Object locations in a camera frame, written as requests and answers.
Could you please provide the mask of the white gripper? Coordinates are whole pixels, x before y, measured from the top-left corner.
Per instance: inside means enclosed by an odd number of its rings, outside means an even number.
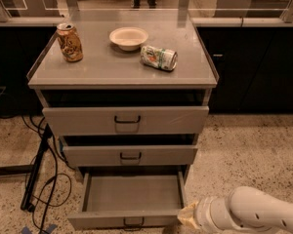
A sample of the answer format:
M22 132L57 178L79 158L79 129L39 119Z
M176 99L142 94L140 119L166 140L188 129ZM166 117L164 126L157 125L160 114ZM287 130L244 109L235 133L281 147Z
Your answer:
M207 197L191 203L178 212L178 221L189 228L199 227L207 233L219 233L231 229L230 212L225 198Z

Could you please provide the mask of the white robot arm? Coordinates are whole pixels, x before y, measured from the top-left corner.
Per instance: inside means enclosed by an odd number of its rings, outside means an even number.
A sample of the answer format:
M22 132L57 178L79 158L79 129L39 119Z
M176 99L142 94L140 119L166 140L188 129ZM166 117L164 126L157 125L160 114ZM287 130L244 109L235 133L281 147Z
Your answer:
M293 204L240 186L226 197L206 197L190 204L179 211L178 220L207 234L226 230L275 234L279 229L293 234Z

